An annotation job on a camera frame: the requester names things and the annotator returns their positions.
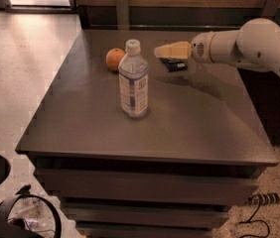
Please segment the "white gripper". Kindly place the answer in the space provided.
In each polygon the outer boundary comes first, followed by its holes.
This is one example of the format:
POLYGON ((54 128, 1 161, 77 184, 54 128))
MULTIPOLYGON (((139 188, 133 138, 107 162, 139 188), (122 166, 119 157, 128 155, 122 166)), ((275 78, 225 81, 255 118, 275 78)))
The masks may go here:
POLYGON ((157 47, 154 49, 154 56, 159 59, 186 60, 192 55, 196 62, 212 63, 210 44, 213 36, 214 32, 201 33, 192 39, 191 44, 176 42, 157 47))

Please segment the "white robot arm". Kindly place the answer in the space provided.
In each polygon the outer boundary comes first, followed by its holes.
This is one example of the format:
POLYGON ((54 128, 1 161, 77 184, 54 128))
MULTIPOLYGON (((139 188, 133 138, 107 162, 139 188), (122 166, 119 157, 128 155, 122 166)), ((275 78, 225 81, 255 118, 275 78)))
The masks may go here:
POLYGON ((158 59, 199 63, 226 63, 258 72, 274 72, 280 78, 280 27, 271 20, 258 18, 239 30, 197 34, 190 43, 175 42, 157 47, 158 59))

